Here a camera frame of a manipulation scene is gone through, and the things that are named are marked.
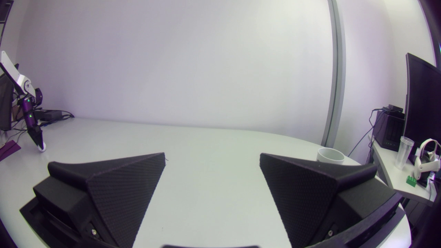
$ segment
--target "black monitor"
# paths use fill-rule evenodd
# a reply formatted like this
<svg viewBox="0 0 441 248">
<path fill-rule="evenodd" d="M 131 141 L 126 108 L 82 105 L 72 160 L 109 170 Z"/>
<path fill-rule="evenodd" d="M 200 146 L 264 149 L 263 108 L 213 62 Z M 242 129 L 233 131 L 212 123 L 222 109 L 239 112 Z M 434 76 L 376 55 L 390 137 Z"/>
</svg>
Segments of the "black monitor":
<svg viewBox="0 0 441 248">
<path fill-rule="evenodd" d="M 261 154 L 260 167 L 293 248 L 377 247 L 404 216 L 373 164 Z"/>
<path fill-rule="evenodd" d="M 413 140 L 409 157 L 426 139 L 441 143 L 441 71 L 410 53 L 407 61 L 406 120 L 403 136 Z M 434 149 L 429 143 L 426 148 Z"/>
<path fill-rule="evenodd" d="M 50 176 L 20 212 L 52 248 L 130 248 L 164 167 L 164 153 L 51 162 Z"/>
<path fill-rule="evenodd" d="M 6 76 L 0 75 L 0 129 L 11 130 L 12 101 L 14 82 Z"/>
</svg>

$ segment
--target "plastic cup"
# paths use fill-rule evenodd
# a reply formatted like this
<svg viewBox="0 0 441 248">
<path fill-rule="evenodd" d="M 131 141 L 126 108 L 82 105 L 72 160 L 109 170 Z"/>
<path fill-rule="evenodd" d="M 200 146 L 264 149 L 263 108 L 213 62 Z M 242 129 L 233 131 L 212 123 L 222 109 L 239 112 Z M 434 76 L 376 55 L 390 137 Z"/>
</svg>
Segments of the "plastic cup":
<svg viewBox="0 0 441 248">
<path fill-rule="evenodd" d="M 395 160 L 395 167 L 397 167 L 398 169 L 403 169 L 404 164 L 406 164 L 407 158 L 409 157 L 409 154 L 412 150 L 414 142 L 413 140 L 404 136 L 401 136 L 400 140 L 401 142 Z"/>
</svg>

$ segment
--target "black cable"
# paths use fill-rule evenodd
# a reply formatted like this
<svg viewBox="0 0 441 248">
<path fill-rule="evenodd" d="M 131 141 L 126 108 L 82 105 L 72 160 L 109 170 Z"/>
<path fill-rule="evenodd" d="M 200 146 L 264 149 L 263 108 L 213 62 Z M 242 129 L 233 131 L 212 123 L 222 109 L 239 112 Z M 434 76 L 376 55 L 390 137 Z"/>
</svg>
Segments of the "black cable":
<svg viewBox="0 0 441 248">
<path fill-rule="evenodd" d="M 369 117 L 369 123 L 370 123 L 370 126 L 371 126 L 372 128 L 375 127 L 375 124 L 377 124 L 378 120 L 375 121 L 375 123 L 372 125 L 372 122 L 370 121 L 370 119 L 372 118 L 372 114 L 374 113 L 374 111 L 378 111 L 378 110 L 383 110 L 383 111 L 380 113 L 380 115 L 377 117 L 377 119 L 380 119 L 380 117 L 381 117 L 382 114 L 384 114 L 384 113 L 389 113 L 389 112 L 390 112 L 390 110 L 387 109 L 387 108 L 374 109 L 374 110 L 372 110 L 372 112 L 370 112 L 370 117 Z M 369 153 L 367 154 L 367 158 L 366 158 L 365 164 L 367 164 L 367 163 L 369 162 L 369 158 L 370 158 L 370 155 L 371 155 L 371 153 L 372 153 L 373 139 L 374 139 L 374 131 L 372 131 L 372 134 L 371 134 L 371 136 L 370 136 L 369 144 L 367 144 L 367 147 L 369 147 Z"/>
<path fill-rule="evenodd" d="M 360 142 L 363 140 L 363 138 L 373 129 L 374 127 L 371 127 L 364 135 L 361 137 L 361 139 L 358 141 L 358 143 L 355 145 L 355 147 L 352 149 L 352 151 L 349 153 L 348 157 L 352 154 L 352 152 L 355 150 L 355 148 L 360 144 Z"/>
<path fill-rule="evenodd" d="M 19 137 L 17 138 L 17 141 L 16 141 L 16 143 L 18 143 L 18 142 L 19 142 L 19 140 L 20 140 L 20 136 L 22 136 L 22 134 L 24 134 L 24 133 L 25 133 L 26 131 L 27 131 L 27 130 L 25 130 L 25 131 L 22 131 L 22 132 L 20 133 Z"/>
<path fill-rule="evenodd" d="M 372 117 L 372 113 L 374 112 L 374 111 L 376 111 L 376 110 L 383 110 L 383 109 L 373 109 L 371 112 L 370 112 L 370 118 Z M 375 126 L 375 124 L 377 124 L 377 122 L 378 122 L 379 120 L 377 120 L 373 125 L 372 125 L 372 127 L 363 135 L 363 137 L 358 141 L 358 143 L 355 145 L 355 147 L 351 150 L 351 152 L 349 153 L 349 155 L 348 155 L 348 157 L 352 154 L 352 152 L 356 149 L 356 147 L 360 144 L 360 142 L 363 140 L 363 138 L 364 137 L 366 137 L 366 135 L 374 128 L 374 126 Z"/>
</svg>

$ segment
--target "cable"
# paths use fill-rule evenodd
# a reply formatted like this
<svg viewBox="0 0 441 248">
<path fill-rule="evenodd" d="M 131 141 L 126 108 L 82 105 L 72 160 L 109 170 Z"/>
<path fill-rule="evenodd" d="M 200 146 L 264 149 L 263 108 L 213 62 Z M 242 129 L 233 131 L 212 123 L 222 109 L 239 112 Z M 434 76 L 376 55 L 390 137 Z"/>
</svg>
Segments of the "cable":
<svg viewBox="0 0 441 248">
<path fill-rule="evenodd" d="M 363 140 L 363 138 L 373 129 L 374 127 L 371 127 L 364 135 L 361 137 L 361 139 L 358 141 L 358 143 L 355 145 L 355 147 L 352 149 L 352 151 L 349 153 L 348 157 L 352 154 L 352 152 L 355 150 L 355 148 L 360 144 L 360 142 Z"/>
<path fill-rule="evenodd" d="M 384 113 L 384 112 L 386 112 L 386 110 L 384 110 L 384 109 L 373 109 L 371 112 L 370 112 L 370 117 L 369 117 L 369 122 L 370 122 L 370 119 L 371 119 L 371 117 L 372 117 L 372 114 L 374 113 L 374 111 L 376 111 L 376 110 L 383 110 L 383 112 L 382 113 Z M 348 157 L 352 154 L 352 152 L 356 149 L 356 147 L 360 144 L 360 142 L 363 140 L 363 138 L 364 137 L 366 137 L 366 135 L 374 128 L 374 126 L 377 124 L 377 122 L 378 122 L 379 120 L 377 120 L 373 125 L 371 125 L 372 127 L 363 135 L 363 137 L 358 141 L 358 143 L 355 145 L 355 147 L 351 150 L 351 152 L 349 153 L 349 155 L 348 155 Z"/>
</svg>

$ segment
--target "white table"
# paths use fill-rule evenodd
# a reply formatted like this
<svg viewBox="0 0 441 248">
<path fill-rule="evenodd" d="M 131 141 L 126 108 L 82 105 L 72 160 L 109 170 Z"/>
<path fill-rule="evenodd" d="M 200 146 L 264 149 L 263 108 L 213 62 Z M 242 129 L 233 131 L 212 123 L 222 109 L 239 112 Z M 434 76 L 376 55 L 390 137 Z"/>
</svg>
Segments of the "white table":
<svg viewBox="0 0 441 248">
<path fill-rule="evenodd" d="M 398 154 L 396 151 L 382 148 L 377 141 L 374 141 L 372 147 L 374 148 L 374 161 L 378 161 L 381 166 L 379 173 L 382 171 L 384 174 L 384 178 L 381 176 L 380 178 L 386 180 L 390 188 L 395 189 L 405 198 L 432 206 L 436 196 L 435 190 L 429 190 L 419 184 L 413 187 L 406 183 L 407 176 L 413 176 L 414 170 L 414 165 L 409 160 L 406 161 L 403 170 L 400 170 L 395 167 L 395 159 Z"/>
<path fill-rule="evenodd" d="M 19 247 L 44 247 L 19 209 L 49 174 L 50 161 L 92 162 L 165 152 L 168 159 L 134 247 L 291 247 L 259 167 L 260 153 L 315 160 L 320 145 L 252 131 L 67 120 L 43 128 L 47 150 L 29 136 L 0 162 L 0 218 Z M 345 164 L 357 163 L 346 158 Z M 409 247 L 404 216 L 381 247 Z"/>
</svg>

